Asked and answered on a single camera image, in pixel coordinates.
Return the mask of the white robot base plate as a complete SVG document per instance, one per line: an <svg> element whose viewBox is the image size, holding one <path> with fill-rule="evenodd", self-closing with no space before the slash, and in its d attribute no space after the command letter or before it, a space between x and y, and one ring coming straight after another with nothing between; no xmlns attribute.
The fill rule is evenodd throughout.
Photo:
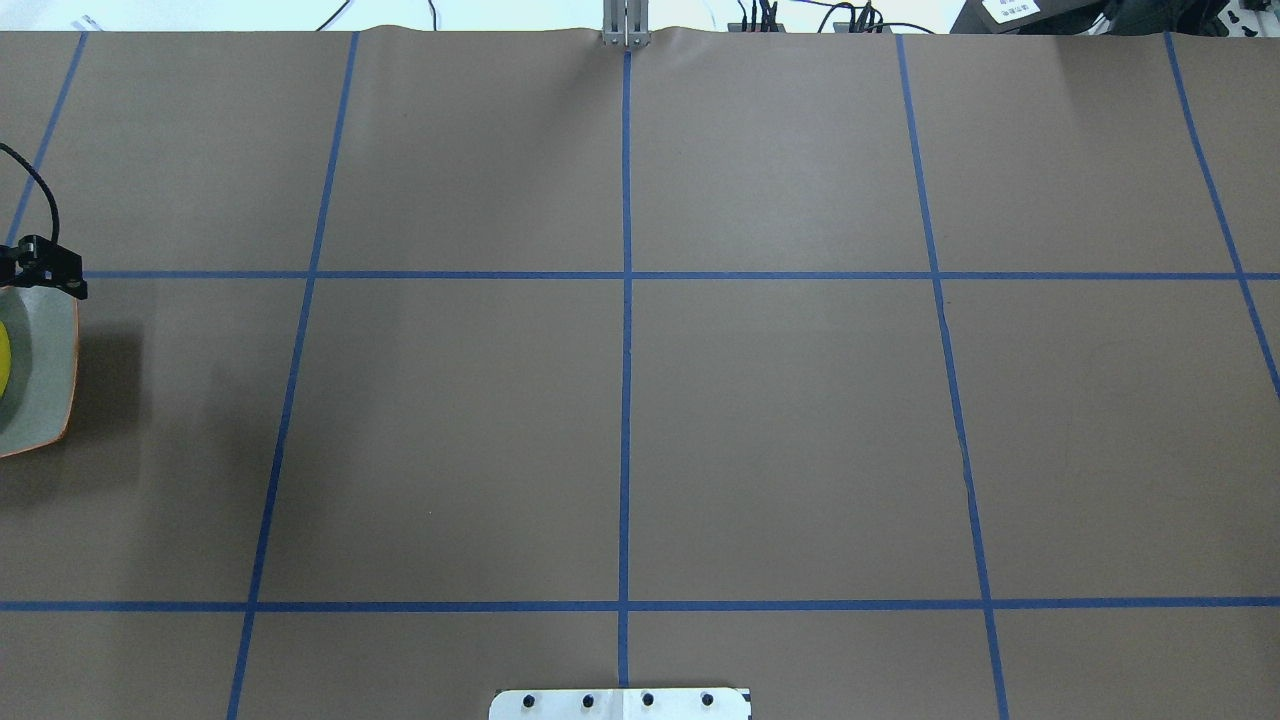
<svg viewBox="0 0 1280 720"><path fill-rule="evenodd" d="M730 687L517 689L495 694L489 719L751 719L750 692Z"/></svg>

